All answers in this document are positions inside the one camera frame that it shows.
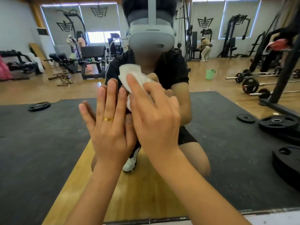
green bucket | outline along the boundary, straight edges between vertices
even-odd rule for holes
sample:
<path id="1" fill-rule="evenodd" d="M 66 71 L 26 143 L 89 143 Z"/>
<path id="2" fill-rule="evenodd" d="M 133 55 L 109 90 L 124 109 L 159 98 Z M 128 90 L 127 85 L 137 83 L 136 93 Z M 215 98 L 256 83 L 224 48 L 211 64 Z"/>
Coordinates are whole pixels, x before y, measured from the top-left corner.
<path id="1" fill-rule="evenodd" d="M 206 77 L 207 80 L 212 80 L 214 78 L 214 74 L 216 71 L 214 70 L 206 70 Z"/>

black hair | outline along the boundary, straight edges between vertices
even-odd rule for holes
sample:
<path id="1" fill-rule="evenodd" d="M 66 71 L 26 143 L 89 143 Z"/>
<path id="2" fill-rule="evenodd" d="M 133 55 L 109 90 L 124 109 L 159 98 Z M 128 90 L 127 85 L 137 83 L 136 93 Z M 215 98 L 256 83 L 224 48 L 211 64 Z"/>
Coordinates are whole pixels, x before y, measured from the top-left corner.
<path id="1" fill-rule="evenodd" d="M 136 10 L 148 9 L 148 0 L 122 0 L 122 7 L 126 17 Z M 177 7 L 176 0 L 156 0 L 156 10 L 168 12 L 172 17 L 175 16 Z"/>

window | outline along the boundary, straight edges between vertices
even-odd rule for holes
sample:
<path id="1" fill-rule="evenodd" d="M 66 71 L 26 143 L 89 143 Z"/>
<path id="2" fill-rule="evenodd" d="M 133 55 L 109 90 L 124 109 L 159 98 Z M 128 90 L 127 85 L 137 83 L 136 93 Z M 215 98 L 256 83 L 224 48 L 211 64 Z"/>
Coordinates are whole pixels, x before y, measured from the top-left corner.
<path id="1" fill-rule="evenodd" d="M 111 38 L 110 36 L 111 33 L 118 33 L 119 35 L 121 34 L 120 31 L 105 31 L 104 32 L 105 42 L 108 42 L 108 39 Z"/>
<path id="2" fill-rule="evenodd" d="M 90 43 L 105 43 L 104 33 L 102 31 L 88 32 Z"/>

white cable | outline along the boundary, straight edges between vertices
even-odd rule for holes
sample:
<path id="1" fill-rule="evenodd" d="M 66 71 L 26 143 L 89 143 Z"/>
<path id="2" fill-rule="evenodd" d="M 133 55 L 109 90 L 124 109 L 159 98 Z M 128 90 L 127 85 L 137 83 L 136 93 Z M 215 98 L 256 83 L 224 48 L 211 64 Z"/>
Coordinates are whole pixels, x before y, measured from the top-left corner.
<path id="1" fill-rule="evenodd" d="M 110 52 L 110 48 L 111 48 L 112 44 L 113 44 L 116 40 L 119 40 L 119 39 L 120 39 L 120 40 L 127 40 L 127 38 L 121 39 L 121 37 L 118 37 L 118 38 L 115 38 L 115 39 L 111 42 L 110 47 L 108 48 L 108 51 L 109 51 L 109 54 L 110 54 L 110 61 L 109 61 L 108 66 L 107 66 L 107 70 L 105 71 L 105 79 L 106 79 L 106 75 L 107 75 L 108 69 L 110 68 L 110 63 L 111 63 L 111 60 L 112 60 L 112 54 L 111 54 L 111 52 Z"/>

wooden floor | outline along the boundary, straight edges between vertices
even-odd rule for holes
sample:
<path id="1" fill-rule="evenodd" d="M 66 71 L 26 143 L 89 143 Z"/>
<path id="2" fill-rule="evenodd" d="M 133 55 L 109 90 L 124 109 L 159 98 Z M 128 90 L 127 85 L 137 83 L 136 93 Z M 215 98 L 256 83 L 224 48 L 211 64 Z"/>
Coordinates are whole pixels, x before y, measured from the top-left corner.
<path id="1" fill-rule="evenodd" d="M 215 90 L 235 102 L 258 118 L 275 113 L 268 107 L 257 104 L 257 97 L 249 97 L 242 91 L 242 85 L 225 77 L 235 76 L 250 65 L 249 59 L 211 59 L 207 63 L 189 62 L 192 71 L 190 91 Z M 205 80 L 205 70 L 216 71 L 213 80 Z M 74 84 L 69 87 L 57 87 L 58 81 L 48 81 L 48 75 L 32 75 L 30 80 L 0 82 L 0 105 L 57 102 L 61 99 L 93 98 L 103 80 L 85 80 L 80 74 L 72 76 Z M 262 77 L 260 82 L 274 82 L 277 78 Z M 286 90 L 299 90 L 300 84 L 287 86 Z M 300 112 L 300 94 L 286 94 L 280 104 Z M 91 175 L 90 163 L 94 152 L 91 142 L 70 174 L 65 186 L 57 197 L 43 225 L 62 225 L 84 190 Z M 141 150 L 139 162 L 134 172 L 122 173 L 109 205 L 105 221 L 161 218 L 186 215 L 186 211 L 175 195 L 156 173 L 148 158 Z"/>

